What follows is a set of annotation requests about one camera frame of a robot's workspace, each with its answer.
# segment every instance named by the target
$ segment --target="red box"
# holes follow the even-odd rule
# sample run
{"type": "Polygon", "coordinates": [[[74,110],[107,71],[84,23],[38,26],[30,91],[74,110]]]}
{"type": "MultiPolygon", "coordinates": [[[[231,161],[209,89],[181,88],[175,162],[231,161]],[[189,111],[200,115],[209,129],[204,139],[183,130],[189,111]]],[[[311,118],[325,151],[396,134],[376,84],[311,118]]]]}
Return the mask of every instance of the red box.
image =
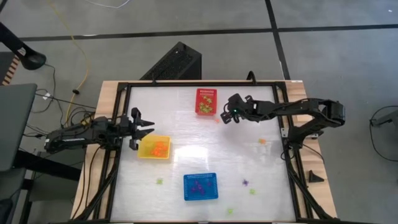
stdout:
{"type": "Polygon", "coordinates": [[[217,90],[197,89],[195,112],[198,115],[214,115],[217,112],[217,90]]]}

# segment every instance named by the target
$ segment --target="yellow tray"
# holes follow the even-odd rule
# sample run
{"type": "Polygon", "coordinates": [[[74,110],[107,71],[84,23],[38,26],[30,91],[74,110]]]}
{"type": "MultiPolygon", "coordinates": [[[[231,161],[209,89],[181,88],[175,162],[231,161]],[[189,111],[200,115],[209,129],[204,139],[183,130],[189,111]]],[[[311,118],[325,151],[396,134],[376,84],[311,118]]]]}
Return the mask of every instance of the yellow tray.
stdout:
{"type": "Polygon", "coordinates": [[[170,137],[149,134],[138,147],[138,157],[144,159],[168,159],[170,156],[170,137]]]}

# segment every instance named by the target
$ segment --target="black computer tower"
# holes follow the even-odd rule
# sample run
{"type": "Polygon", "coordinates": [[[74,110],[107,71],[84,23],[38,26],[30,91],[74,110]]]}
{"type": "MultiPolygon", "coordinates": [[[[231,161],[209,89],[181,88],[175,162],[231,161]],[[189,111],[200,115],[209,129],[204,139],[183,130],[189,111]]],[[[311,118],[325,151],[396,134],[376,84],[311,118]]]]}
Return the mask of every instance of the black computer tower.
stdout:
{"type": "Polygon", "coordinates": [[[178,42],[141,80],[201,80],[201,53],[178,42]]]}

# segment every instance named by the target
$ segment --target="white board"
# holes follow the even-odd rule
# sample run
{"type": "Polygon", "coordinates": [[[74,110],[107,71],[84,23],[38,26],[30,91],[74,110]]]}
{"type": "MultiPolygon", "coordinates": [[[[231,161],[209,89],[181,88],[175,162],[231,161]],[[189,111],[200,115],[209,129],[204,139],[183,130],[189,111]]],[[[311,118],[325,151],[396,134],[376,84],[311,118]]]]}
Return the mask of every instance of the white board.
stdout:
{"type": "Polygon", "coordinates": [[[195,114],[196,87],[132,88],[129,111],[139,108],[144,120],[155,122],[154,134],[170,136],[172,152],[169,161],[141,159],[124,140],[112,222],[295,220],[277,119],[224,124],[220,118],[233,94],[274,102],[272,88],[208,88],[218,91],[214,117],[195,114]],[[218,199],[184,201],[183,176],[208,172],[217,174],[218,199]]]}

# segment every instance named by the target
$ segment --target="orange object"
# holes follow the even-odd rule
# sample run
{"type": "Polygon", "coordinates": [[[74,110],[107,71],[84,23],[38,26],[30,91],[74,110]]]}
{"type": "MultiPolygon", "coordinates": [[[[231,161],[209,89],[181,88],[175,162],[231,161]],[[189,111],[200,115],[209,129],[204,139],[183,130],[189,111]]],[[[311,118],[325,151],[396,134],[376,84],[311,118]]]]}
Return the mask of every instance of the orange object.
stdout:
{"type": "Polygon", "coordinates": [[[260,144],[265,144],[267,141],[265,139],[259,139],[260,144]]]}

